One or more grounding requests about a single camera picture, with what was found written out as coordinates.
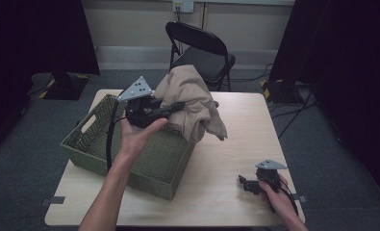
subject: woven basket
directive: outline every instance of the woven basket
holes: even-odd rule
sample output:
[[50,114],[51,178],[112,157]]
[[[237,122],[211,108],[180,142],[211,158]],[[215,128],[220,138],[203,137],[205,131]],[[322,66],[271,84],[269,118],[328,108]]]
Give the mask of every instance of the woven basket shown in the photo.
[[[75,166],[106,176],[106,139],[116,97],[107,94],[80,124],[62,141]],[[125,104],[117,107],[116,118],[121,117]],[[84,130],[84,126],[93,121]],[[112,159],[120,147],[120,129],[114,128]],[[190,159],[194,143],[165,126],[148,141],[133,165],[128,185],[163,199],[172,200]]]

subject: crumpled fabric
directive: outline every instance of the crumpled fabric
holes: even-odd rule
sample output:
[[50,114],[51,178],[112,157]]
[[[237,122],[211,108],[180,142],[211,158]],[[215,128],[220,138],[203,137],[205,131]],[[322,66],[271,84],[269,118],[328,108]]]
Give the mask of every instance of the crumpled fabric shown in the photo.
[[214,99],[193,65],[172,68],[155,89],[154,96],[163,98],[161,107],[175,102],[186,103],[183,111],[170,116],[168,125],[180,131],[187,141],[197,143],[205,132],[216,135],[221,141],[228,138]]

